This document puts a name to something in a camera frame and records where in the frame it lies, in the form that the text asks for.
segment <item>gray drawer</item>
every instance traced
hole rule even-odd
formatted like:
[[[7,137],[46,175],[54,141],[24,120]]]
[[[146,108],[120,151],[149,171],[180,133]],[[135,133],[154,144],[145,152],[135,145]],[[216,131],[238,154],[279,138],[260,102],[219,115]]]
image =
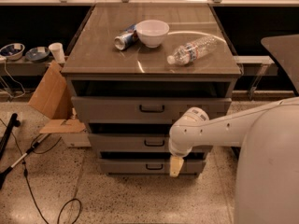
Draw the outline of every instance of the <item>gray drawer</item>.
[[[189,107],[203,108],[211,119],[226,114],[230,98],[72,97],[81,121],[173,123]]]
[[[106,175],[169,175],[169,160],[99,159],[99,172]],[[181,175],[200,175],[206,165],[202,160],[186,160]]]
[[[168,135],[163,134],[89,134],[97,157],[101,152],[169,152]],[[194,147],[192,151],[206,154],[211,147]]]

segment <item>bowl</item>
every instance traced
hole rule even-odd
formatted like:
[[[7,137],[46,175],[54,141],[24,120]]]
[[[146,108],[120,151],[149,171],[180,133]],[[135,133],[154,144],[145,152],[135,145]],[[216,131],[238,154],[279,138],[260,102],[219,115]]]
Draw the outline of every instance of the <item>bowl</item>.
[[[6,57],[9,60],[19,60],[22,53],[25,50],[25,46],[21,43],[12,43],[6,45],[0,49],[0,55]]]
[[[136,25],[140,41],[148,48],[157,48],[167,37],[169,25],[164,21],[145,20]]]
[[[26,52],[25,57],[33,63],[45,62],[50,56],[50,50],[46,47],[37,47]]]

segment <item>open cardboard box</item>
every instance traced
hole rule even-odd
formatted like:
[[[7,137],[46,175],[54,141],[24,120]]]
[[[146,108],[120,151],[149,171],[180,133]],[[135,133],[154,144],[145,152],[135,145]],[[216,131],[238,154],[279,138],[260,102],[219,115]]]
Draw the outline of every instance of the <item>open cardboard box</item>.
[[[60,133],[68,146],[88,147],[84,123],[69,119],[74,109],[61,70],[59,64],[51,62],[28,105],[50,119],[40,133]]]

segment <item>white cable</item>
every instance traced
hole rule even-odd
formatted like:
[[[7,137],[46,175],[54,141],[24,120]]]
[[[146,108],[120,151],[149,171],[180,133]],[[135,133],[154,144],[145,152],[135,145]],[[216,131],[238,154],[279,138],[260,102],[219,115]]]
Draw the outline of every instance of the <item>white cable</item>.
[[[10,98],[20,98],[23,95],[25,95],[26,91],[25,91],[25,88],[23,87],[23,85],[19,81],[15,80],[7,70],[7,58],[0,56],[0,62],[4,62],[4,69],[5,69],[6,73],[8,74],[8,76],[12,79],[12,81],[16,82],[17,84],[19,84],[21,86],[22,94],[13,96],[9,92],[6,91],[6,93],[9,95],[9,97]]]

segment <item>floor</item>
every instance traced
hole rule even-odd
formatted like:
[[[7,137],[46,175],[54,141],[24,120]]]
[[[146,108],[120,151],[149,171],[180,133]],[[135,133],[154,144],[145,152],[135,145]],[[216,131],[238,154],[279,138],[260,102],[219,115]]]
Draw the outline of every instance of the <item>floor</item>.
[[[268,101],[233,101],[229,113],[263,105]],[[22,152],[49,121],[27,104],[26,98],[0,102],[0,136],[12,113],[20,127],[13,128]],[[28,181],[36,203],[48,223],[208,223],[234,222],[237,159],[229,147],[213,147],[199,177],[168,175],[106,176],[97,170],[90,147],[67,147],[52,134],[37,149],[45,154],[27,156]],[[21,156],[10,137],[0,171]],[[20,162],[6,176],[0,190],[0,223],[45,223],[38,213]],[[78,201],[63,206],[71,199]]]

